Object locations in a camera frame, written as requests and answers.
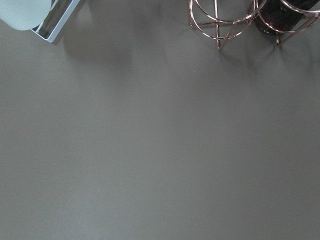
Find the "white cup rack frame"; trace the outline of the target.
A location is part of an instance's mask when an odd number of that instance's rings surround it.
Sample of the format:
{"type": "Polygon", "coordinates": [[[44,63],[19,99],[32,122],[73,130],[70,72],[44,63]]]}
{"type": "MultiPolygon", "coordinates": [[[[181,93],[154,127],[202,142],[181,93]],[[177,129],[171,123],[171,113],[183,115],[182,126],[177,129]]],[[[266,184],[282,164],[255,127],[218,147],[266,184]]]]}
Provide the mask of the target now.
{"type": "Polygon", "coordinates": [[[53,43],[80,0],[52,0],[47,17],[31,31],[41,39],[53,43]]]}

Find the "white cup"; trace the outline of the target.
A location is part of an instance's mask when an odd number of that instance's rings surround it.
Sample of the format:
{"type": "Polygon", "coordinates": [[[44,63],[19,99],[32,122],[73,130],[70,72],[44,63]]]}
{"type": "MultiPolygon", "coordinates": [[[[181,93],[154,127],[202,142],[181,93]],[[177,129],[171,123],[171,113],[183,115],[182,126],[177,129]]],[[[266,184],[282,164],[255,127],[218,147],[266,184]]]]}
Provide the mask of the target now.
{"type": "Polygon", "coordinates": [[[0,0],[0,19],[15,30],[31,30],[43,23],[54,2],[54,0],[0,0]]]}

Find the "tea bottle lower rack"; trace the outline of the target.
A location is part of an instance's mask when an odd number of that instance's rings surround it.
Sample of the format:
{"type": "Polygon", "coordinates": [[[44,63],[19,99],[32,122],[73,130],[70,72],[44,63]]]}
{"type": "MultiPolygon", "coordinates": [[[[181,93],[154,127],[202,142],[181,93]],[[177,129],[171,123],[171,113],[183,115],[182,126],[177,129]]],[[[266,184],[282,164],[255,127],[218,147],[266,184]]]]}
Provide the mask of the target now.
{"type": "Polygon", "coordinates": [[[303,17],[303,14],[291,10],[280,0],[267,0],[260,9],[260,15],[255,18],[255,24],[262,32],[275,35],[276,32],[269,28],[262,19],[274,29],[286,32],[293,30],[303,17]]]}

